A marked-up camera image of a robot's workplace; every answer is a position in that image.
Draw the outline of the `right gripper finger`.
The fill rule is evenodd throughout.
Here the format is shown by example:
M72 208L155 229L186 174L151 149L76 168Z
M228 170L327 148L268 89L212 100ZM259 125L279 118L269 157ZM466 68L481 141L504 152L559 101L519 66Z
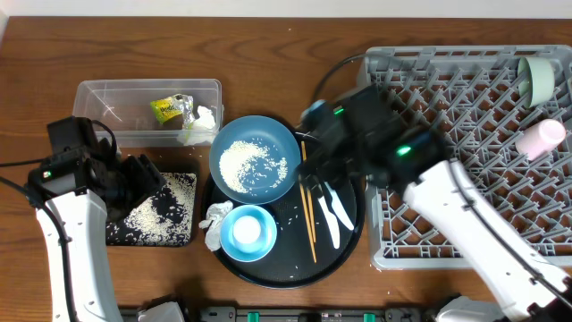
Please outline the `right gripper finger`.
M305 188L308 188L316 197L323 196L323 189L314 167L301 163L297 167L297 172L301 176L300 181Z
M317 169L318 176L335 190L342 188L348 181L347 171L344 166L328 165Z

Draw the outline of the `yellow green snack wrapper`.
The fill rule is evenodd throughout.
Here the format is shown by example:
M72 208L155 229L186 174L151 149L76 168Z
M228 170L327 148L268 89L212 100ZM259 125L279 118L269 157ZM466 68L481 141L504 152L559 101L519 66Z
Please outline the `yellow green snack wrapper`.
M196 120L194 115L194 100L193 97L189 95L176 94L158 99L152 101L150 106L160 124L164 124L175 117L181 116L183 127L189 127Z

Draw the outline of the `pink cup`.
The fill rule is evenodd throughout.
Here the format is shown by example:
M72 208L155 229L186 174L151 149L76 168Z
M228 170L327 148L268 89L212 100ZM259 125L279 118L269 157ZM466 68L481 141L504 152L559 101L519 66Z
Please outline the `pink cup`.
M528 160L535 160L555 149L566 138L566 133L563 123L553 119L542 120L523 132L515 143L516 150L520 155L526 155Z

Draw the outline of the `mint green bowl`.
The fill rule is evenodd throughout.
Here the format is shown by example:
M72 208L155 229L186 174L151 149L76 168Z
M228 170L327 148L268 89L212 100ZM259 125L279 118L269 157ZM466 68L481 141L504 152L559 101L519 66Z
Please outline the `mint green bowl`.
M555 87L555 75L551 63L546 58L523 57L519 60L517 75L526 77L518 85L520 97L524 97L524 107L531 108L548 102Z

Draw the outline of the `white tissue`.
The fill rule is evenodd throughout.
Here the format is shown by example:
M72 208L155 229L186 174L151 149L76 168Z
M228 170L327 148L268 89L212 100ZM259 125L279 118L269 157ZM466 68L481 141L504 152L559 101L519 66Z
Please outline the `white tissue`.
M177 141L183 146L211 145L216 134L213 112L205 106L196 106L183 115L181 132Z

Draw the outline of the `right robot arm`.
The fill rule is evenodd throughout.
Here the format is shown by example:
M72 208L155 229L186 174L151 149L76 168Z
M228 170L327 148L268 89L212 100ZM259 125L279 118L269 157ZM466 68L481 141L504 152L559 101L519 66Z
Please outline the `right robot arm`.
M337 103L317 100L300 117L317 147L299 166L324 189L348 177L388 188L441 233L476 271L495 301L458 296L429 321L569 321L571 277L531 248L481 195L442 135L408 128L378 88Z

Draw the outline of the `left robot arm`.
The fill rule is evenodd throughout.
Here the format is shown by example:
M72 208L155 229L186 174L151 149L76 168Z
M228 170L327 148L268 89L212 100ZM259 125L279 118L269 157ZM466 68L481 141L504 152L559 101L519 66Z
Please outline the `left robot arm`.
M55 321L120 321L105 228L160 191L164 177L144 155L120 159L97 122L70 116L47 126L52 154L28 174L48 254Z

